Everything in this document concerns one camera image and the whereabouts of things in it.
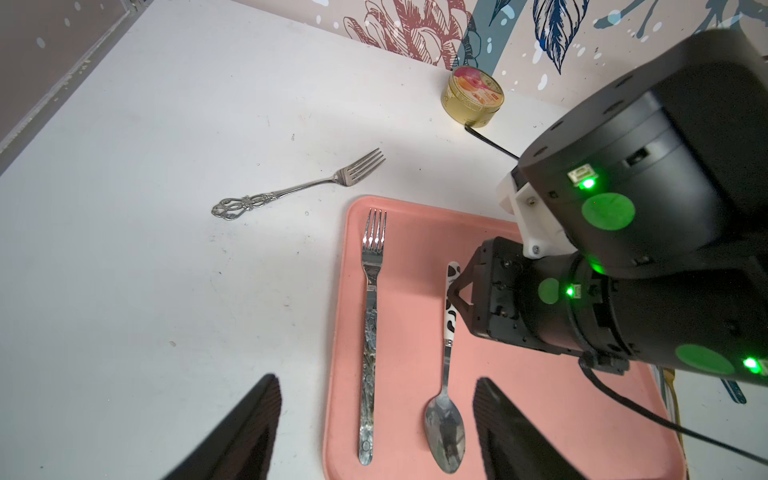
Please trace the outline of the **pink plastic tray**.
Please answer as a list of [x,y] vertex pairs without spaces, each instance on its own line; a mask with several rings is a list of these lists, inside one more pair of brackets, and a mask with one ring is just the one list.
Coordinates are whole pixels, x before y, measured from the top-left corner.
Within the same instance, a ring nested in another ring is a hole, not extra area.
[[[361,245],[368,214],[387,214],[378,278],[373,459],[358,458],[366,278]],[[466,264],[485,240],[518,239],[517,226],[492,219],[367,196],[347,210],[323,442],[330,479],[440,479],[424,433],[424,410],[440,390],[446,271]],[[597,390],[576,359],[516,348],[456,328],[449,394],[467,437],[457,471],[481,479],[472,413],[476,381],[487,377],[547,440],[591,479],[682,479],[686,465],[672,431]]]

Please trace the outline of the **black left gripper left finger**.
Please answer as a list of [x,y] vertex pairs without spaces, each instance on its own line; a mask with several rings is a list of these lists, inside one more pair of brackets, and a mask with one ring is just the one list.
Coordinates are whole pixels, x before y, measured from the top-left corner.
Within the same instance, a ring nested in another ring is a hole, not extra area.
[[267,374],[222,422],[166,475],[168,479],[265,479],[279,424],[278,378]]

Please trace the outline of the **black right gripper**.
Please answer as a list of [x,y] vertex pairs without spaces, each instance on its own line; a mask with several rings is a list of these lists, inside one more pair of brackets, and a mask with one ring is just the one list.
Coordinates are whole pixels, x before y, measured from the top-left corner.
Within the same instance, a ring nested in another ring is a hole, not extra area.
[[575,254],[529,259],[523,246],[483,242],[448,289],[448,299],[478,337],[542,352],[580,352],[569,317]]

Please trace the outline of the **white handled steel spoon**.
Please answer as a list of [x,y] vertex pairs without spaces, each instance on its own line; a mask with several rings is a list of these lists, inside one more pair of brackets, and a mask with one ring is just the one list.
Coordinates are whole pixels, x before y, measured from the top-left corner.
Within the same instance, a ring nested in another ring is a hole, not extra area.
[[439,468],[447,474],[458,471],[466,451],[464,422],[448,393],[457,315],[457,309],[448,295],[445,295],[441,389],[427,403],[424,416],[424,430],[430,452]]

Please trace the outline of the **patterned handle steel fork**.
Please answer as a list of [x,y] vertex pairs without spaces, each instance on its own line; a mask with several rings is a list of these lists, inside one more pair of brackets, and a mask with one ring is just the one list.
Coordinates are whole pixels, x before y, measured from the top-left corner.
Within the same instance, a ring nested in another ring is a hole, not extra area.
[[358,459],[368,466],[374,449],[374,405],[378,319],[378,276],[383,264],[387,213],[371,209],[363,233],[361,261],[366,279]]

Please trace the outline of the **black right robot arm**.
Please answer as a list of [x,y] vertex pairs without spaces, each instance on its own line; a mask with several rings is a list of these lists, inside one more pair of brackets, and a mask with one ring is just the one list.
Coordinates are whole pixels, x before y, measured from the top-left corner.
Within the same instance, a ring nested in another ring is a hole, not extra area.
[[712,29],[544,131],[502,182],[521,234],[449,287],[475,336],[614,374],[767,382],[767,65]]

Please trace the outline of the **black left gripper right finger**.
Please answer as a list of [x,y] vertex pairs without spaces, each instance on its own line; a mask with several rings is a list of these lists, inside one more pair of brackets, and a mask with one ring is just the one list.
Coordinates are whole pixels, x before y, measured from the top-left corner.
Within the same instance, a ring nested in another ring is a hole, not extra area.
[[489,378],[476,382],[473,414],[488,479],[585,479]]

